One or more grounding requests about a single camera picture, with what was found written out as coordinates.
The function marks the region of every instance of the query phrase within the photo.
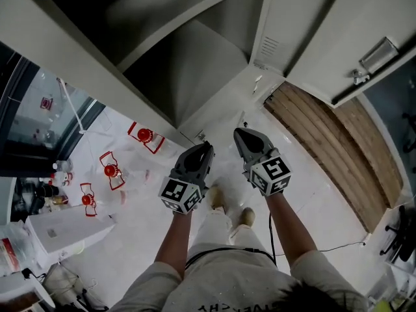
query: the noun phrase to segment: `pants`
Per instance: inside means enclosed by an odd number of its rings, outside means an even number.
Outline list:
[[[229,233],[230,229],[231,219],[225,214],[224,209],[217,208],[212,210],[202,222],[192,247],[203,243],[232,244],[266,251],[250,226],[239,225],[231,235]]]

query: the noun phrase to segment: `white box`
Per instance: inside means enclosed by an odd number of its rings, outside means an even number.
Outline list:
[[[80,205],[52,213],[29,216],[29,229],[36,261],[40,267],[50,267],[103,239],[115,226],[109,216],[86,217]]]

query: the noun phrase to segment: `wooden board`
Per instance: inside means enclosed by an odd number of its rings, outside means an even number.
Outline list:
[[[403,180],[383,136],[358,99],[332,109],[367,158],[380,183],[387,206],[394,207],[403,187]]]
[[[265,107],[285,123],[339,188],[364,228],[373,232],[386,210],[385,196],[348,131],[315,98],[289,83],[283,83]]]

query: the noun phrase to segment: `cabinet door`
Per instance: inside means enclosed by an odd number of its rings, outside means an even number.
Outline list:
[[[384,72],[382,68],[367,84],[354,85],[352,71],[367,73],[359,60],[382,38],[400,56],[406,54],[416,34],[415,10],[416,0],[335,0],[287,80],[327,103],[340,104]]]

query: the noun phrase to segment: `hair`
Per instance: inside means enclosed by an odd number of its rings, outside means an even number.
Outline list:
[[[289,290],[283,290],[283,298],[274,304],[273,311],[308,311],[312,307],[319,311],[346,312],[347,308],[345,293],[339,301],[334,300],[328,293],[316,287],[299,282]]]

